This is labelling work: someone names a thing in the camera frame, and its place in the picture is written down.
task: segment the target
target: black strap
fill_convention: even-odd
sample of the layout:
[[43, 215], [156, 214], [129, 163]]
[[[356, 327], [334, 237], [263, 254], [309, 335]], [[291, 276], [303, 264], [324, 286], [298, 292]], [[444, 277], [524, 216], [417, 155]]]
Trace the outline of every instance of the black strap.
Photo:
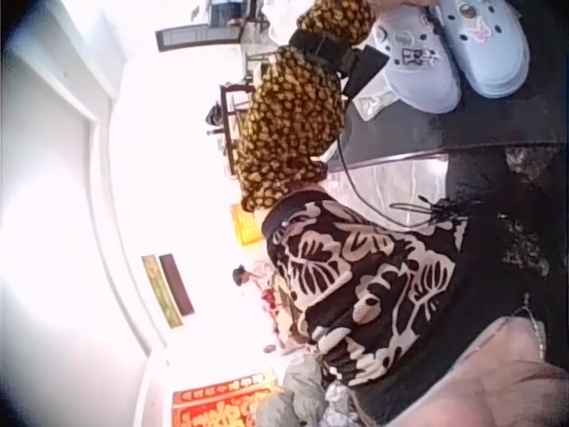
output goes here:
[[289, 46], [301, 51], [310, 62], [340, 78], [349, 76], [360, 51], [352, 49], [339, 38], [322, 32], [311, 33], [305, 29], [294, 31]]

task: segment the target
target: ceiling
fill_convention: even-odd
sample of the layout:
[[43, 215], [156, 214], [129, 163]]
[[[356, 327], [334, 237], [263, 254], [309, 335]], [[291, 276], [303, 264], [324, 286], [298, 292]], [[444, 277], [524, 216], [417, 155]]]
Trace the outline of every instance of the ceiling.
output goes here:
[[[156, 54], [155, 31], [205, 22], [205, 0], [96, 0], [131, 60]], [[192, 20], [192, 12], [200, 12]]]

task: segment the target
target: yellow sign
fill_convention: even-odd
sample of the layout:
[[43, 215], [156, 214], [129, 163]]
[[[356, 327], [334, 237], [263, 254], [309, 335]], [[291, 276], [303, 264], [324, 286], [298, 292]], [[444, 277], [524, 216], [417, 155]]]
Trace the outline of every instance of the yellow sign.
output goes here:
[[144, 264], [144, 270], [154, 291], [154, 295], [160, 304], [160, 308], [166, 317], [168, 325], [174, 329], [175, 327], [182, 326], [181, 315], [178, 311], [178, 307], [168, 291], [166, 282], [164, 280], [164, 274], [162, 269], [158, 264], [158, 260], [154, 255], [146, 255], [142, 257], [142, 263]]

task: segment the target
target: clothing pile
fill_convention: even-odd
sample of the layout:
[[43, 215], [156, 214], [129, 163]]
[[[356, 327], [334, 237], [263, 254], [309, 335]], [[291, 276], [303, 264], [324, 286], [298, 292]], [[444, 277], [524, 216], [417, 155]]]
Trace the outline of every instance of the clothing pile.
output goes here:
[[257, 409], [257, 427], [360, 427], [348, 388], [327, 384], [322, 367], [312, 355], [291, 364], [279, 392]]

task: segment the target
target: black cord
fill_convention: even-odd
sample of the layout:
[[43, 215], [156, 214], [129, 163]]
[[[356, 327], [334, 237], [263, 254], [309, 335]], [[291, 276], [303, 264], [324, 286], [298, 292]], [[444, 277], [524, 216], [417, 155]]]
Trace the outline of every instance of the black cord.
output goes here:
[[[346, 176], [348, 177], [348, 182], [349, 185], [351, 186], [351, 188], [354, 190], [354, 193], [356, 193], [357, 198], [359, 198], [362, 203], [364, 203], [364, 205], [366, 205], [367, 207], [369, 207], [370, 209], [372, 209], [374, 212], [376, 212], [381, 218], [383, 218], [384, 220], [387, 220], [389, 222], [392, 222], [394, 224], [396, 224], [399, 227], [403, 227], [405, 229], [416, 229], [419, 227], [423, 227], [427, 224], [429, 224], [431, 222], [431, 218], [429, 217], [427, 220], [422, 221], [422, 222], [417, 222], [415, 224], [405, 224], [403, 222], [399, 222], [397, 220], [394, 220], [393, 218], [390, 218], [389, 216], [387, 216], [385, 213], [383, 213], [382, 211], [380, 211], [377, 207], [375, 207], [374, 205], [372, 205], [370, 202], [368, 202], [367, 200], [364, 199], [364, 197], [360, 194], [360, 192], [357, 190], [356, 184], [354, 183], [354, 181], [352, 180], [352, 177], [349, 173], [349, 169], [348, 169], [348, 165], [346, 164], [346, 159], [344, 158], [344, 153], [342, 152], [341, 149], [341, 136], [338, 137], [337, 140], [337, 144], [338, 144], [338, 154], [340, 155], [340, 162], [341, 165], [344, 169], [344, 173], [346, 174]], [[424, 202], [427, 203], [429, 205], [429, 207], [424, 207], [424, 206], [417, 206], [417, 205], [413, 205], [410, 203], [392, 203], [389, 205], [390, 208], [392, 209], [401, 209], [401, 210], [406, 210], [408, 212], [415, 212], [417, 214], [426, 214], [426, 215], [431, 215], [433, 213], [432, 207], [433, 205], [423, 196], [419, 196], [419, 199]]]

